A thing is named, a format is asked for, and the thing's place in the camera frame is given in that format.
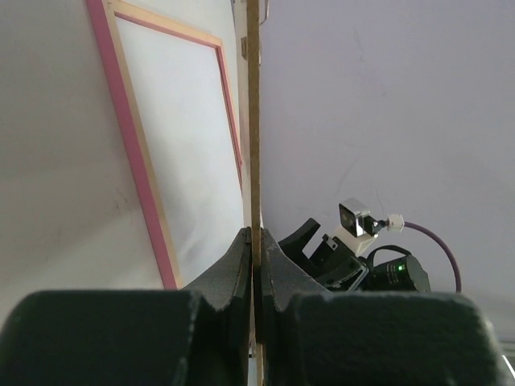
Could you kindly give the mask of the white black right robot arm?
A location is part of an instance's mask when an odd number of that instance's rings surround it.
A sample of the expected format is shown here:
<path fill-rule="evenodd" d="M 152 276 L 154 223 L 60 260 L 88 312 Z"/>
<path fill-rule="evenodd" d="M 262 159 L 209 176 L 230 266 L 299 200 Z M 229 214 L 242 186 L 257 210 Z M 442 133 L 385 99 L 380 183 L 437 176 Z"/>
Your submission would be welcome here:
<path fill-rule="evenodd" d="M 332 292 L 410 291 L 429 292 L 426 271 L 413 254 L 396 245 L 363 253 L 376 240 L 367 232 L 355 237 L 338 226 L 332 236 L 324 234 L 315 251 L 307 256 L 304 248 L 317 233 L 320 224 L 310 218 L 279 246 L 299 268 Z"/>

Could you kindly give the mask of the pink wooden picture frame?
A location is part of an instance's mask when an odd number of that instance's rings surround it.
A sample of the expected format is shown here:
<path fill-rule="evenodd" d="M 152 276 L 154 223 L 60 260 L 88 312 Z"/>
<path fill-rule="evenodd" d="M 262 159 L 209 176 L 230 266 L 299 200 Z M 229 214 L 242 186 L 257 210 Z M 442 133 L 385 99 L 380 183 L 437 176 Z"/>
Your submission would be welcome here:
<path fill-rule="evenodd" d="M 237 106 L 233 98 L 231 76 L 229 74 L 223 40 L 206 30 L 180 21 L 167 13 L 160 10 L 152 10 L 148 6 L 133 1 L 89 1 L 86 7 L 93 26 L 105 78 L 108 83 L 117 122 L 121 130 L 122 140 L 136 185 L 138 200 L 146 221 L 146 228 L 163 286 L 167 289 L 182 288 L 185 285 L 182 284 L 177 276 L 178 265 L 175 262 L 170 229 L 167 225 L 161 199 L 159 198 L 158 184 L 152 169 L 150 153 L 138 114 L 122 41 L 117 30 L 116 17 L 118 15 L 128 16 L 160 27 L 179 28 L 189 33 L 212 36 L 221 41 L 225 55 L 225 67 L 229 78 L 230 93 L 233 99 L 237 143 L 241 156 Z"/>

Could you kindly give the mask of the brown cardboard backing board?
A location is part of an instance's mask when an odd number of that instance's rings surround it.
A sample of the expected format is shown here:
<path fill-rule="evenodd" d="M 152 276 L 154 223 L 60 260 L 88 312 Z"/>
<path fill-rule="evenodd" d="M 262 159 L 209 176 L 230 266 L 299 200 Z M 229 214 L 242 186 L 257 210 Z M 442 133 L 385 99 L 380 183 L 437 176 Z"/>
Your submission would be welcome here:
<path fill-rule="evenodd" d="M 261 12 L 259 1 L 235 1 L 237 83 L 241 149 L 242 195 L 245 225 L 250 227 L 252 254 L 251 338 L 257 384 L 265 382 L 262 338 L 262 200 L 260 139 Z"/>

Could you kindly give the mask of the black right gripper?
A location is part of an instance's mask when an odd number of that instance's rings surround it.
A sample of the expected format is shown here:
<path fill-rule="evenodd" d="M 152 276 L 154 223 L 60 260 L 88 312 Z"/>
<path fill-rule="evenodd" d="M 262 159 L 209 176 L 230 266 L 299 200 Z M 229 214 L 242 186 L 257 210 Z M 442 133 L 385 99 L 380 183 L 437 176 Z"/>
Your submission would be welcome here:
<path fill-rule="evenodd" d="M 310 258 L 303 252 L 319 228 L 320 224 L 309 218 L 295 232 L 280 240 L 278 245 L 291 261 L 327 290 L 358 290 L 369 274 L 369 266 L 338 238 L 323 235 L 323 240 Z"/>

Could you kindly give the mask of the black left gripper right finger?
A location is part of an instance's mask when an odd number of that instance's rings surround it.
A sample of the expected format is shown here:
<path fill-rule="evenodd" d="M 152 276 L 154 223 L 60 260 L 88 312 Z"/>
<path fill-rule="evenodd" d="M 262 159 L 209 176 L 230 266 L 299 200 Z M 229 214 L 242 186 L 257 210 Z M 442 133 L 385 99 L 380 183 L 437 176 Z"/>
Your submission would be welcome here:
<path fill-rule="evenodd" d="M 490 322 L 444 293 L 333 293 L 262 231 L 267 385 L 511 385 Z"/>

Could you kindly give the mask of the mountain landscape photo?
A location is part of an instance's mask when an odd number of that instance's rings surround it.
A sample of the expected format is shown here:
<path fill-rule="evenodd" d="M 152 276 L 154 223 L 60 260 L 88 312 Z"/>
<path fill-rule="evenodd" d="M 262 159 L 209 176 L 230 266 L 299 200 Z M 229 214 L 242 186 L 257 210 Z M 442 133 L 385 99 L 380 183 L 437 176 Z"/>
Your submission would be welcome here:
<path fill-rule="evenodd" d="M 116 17 L 152 169 L 188 285 L 244 225 L 241 156 L 221 41 Z"/>

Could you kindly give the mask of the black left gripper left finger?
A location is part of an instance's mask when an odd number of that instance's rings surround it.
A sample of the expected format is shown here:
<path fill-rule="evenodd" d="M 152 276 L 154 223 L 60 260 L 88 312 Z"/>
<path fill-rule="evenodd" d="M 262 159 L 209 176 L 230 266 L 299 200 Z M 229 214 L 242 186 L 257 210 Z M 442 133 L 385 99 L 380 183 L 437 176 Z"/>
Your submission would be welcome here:
<path fill-rule="evenodd" d="M 182 289 L 44 290 L 1 330 L 4 385 L 244 385 L 250 231 Z"/>

